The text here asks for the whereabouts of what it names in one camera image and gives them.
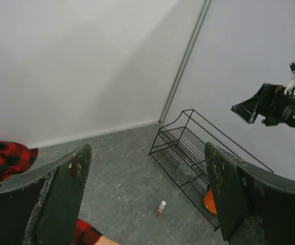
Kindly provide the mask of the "red nail polish bottle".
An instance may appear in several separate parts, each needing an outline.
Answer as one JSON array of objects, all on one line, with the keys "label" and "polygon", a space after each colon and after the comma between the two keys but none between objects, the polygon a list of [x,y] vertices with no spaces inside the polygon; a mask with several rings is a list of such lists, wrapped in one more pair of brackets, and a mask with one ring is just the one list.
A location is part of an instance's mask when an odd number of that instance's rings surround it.
[{"label": "red nail polish bottle", "polygon": [[166,201],[162,201],[162,202],[160,203],[160,205],[158,206],[158,209],[157,209],[157,211],[156,211],[156,216],[157,216],[157,217],[159,217],[159,216],[162,214],[162,212],[163,212],[165,206],[166,206]]}]

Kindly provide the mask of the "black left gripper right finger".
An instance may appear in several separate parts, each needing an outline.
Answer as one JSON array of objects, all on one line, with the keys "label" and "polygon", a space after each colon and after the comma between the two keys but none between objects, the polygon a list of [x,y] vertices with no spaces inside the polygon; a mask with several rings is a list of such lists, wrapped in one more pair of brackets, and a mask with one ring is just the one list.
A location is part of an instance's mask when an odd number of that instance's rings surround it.
[{"label": "black left gripper right finger", "polygon": [[222,237],[229,244],[295,244],[295,181],[208,142],[205,157]]}]

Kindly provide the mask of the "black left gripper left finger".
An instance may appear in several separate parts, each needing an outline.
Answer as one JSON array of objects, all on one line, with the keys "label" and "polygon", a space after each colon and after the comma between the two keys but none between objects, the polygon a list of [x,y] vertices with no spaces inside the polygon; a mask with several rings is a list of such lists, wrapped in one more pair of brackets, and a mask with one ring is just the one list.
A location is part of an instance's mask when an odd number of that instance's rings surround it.
[{"label": "black left gripper left finger", "polygon": [[0,182],[0,244],[71,244],[90,171],[89,144]]}]

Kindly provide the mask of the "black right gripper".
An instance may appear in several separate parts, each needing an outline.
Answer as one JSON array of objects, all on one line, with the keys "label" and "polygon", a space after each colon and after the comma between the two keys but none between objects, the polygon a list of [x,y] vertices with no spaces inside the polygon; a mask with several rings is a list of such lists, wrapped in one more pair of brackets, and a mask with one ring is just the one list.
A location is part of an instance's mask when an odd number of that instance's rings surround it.
[{"label": "black right gripper", "polygon": [[267,127],[286,124],[295,129],[295,87],[292,94],[284,93],[282,85],[263,84],[250,99],[233,105],[231,111],[247,124],[253,124],[258,115]]}]

